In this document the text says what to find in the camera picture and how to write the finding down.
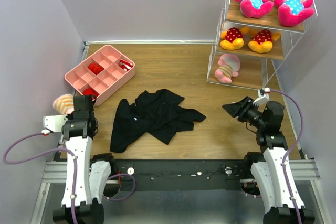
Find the pink plush striped hat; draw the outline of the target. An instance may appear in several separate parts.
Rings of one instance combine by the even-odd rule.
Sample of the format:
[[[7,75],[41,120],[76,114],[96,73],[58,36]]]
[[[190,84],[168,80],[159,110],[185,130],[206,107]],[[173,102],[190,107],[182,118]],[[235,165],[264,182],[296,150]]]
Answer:
[[[52,107],[60,114],[71,114],[74,111],[74,96],[72,94],[61,95],[52,103]]]

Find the yellow plush red dotted dress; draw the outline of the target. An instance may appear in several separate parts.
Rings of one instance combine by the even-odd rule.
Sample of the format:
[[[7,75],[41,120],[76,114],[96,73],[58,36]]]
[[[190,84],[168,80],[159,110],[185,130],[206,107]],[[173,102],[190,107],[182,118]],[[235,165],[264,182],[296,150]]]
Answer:
[[[268,29],[260,31],[251,29],[249,35],[251,41],[248,43],[248,47],[254,52],[264,54],[272,50],[273,42],[281,37],[281,32],[273,33]]]

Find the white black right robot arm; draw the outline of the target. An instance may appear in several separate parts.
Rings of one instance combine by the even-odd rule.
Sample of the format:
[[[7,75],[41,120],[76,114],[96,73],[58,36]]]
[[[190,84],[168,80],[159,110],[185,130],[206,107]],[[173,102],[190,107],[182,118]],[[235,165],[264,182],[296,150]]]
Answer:
[[[224,104],[233,118],[254,126],[260,152],[248,152],[241,165],[242,173],[254,178],[264,203],[263,223],[314,223],[313,211],[306,208],[292,175],[288,145],[280,130],[284,106],[268,101],[263,111],[250,97]]]

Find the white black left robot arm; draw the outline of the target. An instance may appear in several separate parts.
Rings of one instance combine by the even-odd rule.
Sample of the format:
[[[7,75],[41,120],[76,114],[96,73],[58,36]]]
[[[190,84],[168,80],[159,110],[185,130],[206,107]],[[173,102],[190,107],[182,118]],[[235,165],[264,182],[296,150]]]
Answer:
[[[90,158],[93,138],[98,133],[93,95],[58,97],[52,107],[65,115],[61,133],[67,152],[66,188],[61,209],[53,212],[55,223],[103,223],[103,191],[107,179],[116,175],[110,153]]]

